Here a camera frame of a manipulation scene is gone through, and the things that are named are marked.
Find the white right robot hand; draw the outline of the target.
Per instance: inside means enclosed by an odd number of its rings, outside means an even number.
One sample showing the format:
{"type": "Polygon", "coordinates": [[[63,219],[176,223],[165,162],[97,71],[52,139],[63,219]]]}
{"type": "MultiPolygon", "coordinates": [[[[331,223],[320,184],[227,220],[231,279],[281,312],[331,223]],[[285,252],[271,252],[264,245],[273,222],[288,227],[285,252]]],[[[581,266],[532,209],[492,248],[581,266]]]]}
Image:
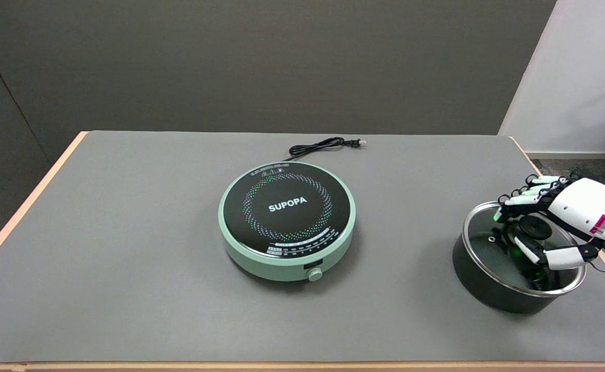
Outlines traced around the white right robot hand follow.
{"type": "Polygon", "coordinates": [[[545,250],[531,233],[513,236],[527,259],[552,270],[576,269],[605,250],[605,184],[575,175],[527,176],[525,186],[498,198],[493,216],[498,223],[542,214],[563,231],[583,240],[582,245],[545,250]]]}

